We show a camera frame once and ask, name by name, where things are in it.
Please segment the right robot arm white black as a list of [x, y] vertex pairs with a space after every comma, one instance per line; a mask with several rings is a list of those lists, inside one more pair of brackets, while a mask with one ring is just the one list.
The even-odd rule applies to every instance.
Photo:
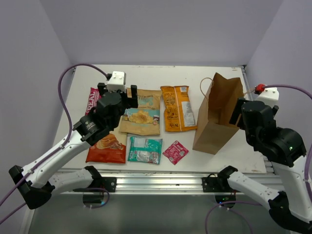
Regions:
[[277, 127], [274, 119], [278, 106], [262, 101], [237, 100], [230, 123], [239, 117], [247, 143], [260, 152], [280, 176], [284, 189], [271, 189], [228, 166], [217, 175], [222, 191], [231, 188], [252, 198], [269, 211], [280, 227], [300, 234], [312, 232], [312, 202], [304, 177], [306, 148], [300, 134], [289, 128]]

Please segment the teal Fox's mint candy bag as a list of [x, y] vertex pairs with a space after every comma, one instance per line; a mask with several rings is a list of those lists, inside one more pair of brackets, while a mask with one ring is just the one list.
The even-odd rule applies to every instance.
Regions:
[[163, 139], [130, 137], [128, 161], [159, 165]]

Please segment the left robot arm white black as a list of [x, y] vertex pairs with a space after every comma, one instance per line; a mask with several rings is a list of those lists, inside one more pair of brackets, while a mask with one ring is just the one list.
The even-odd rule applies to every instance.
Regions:
[[109, 135], [118, 125], [125, 110], [138, 106], [137, 86], [131, 85], [131, 96], [126, 91], [110, 91], [99, 83], [100, 99], [90, 112], [76, 124], [69, 134], [40, 158], [26, 166], [13, 166], [9, 174], [29, 209], [41, 207], [63, 192], [101, 192], [103, 177], [93, 166], [57, 176], [56, 172], [78, 154], [88, 150]]

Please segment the red cream cassava chips bag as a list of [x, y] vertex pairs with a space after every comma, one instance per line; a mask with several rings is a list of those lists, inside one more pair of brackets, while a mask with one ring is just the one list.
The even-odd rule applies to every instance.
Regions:
[[125, 164], [127, 134], [111, 132], [89, 149], [86, 162]]

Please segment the kraft crispy chips bag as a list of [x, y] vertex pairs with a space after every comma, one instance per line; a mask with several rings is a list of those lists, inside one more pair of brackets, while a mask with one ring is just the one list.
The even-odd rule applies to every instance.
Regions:
[[140, 136], [160, 135], [160, 90], [137, 90], [138, 107], [125, 111], [119, 131]]

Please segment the pink REAL crisps bag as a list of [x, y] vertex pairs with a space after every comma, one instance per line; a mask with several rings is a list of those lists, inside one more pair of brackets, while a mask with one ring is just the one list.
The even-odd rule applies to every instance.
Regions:
[[97, 101], [101, 98], [98, 88], [90, 88], [85, 115], [89, 114], [91, 109], [96, 106]]

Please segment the brown paper bag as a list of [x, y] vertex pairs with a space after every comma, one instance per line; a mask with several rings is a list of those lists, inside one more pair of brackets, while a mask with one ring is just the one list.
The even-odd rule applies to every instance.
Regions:
[[215, 155], [236, 134], [238, 127], [230, 119], [243, 94], [240, 78], [215, 73], [198, 111], [193, 150]]

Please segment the small pink snack packet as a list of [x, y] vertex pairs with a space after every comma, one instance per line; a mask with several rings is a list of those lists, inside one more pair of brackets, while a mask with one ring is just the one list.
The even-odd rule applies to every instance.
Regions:
[[181, 159], [183, 159], [189, 150], [186, 149], [179, 141], [174, 141], [164, 152], [163, 155], [169, 159], [169, 161], [176, 165]]

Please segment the orange snack bag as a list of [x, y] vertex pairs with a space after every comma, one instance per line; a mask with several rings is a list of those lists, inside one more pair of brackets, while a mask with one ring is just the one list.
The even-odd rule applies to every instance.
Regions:
[[165, 105], [166, 132], [185, 132], [197, 129], [188, 96], [189, 86], [161, 86]]

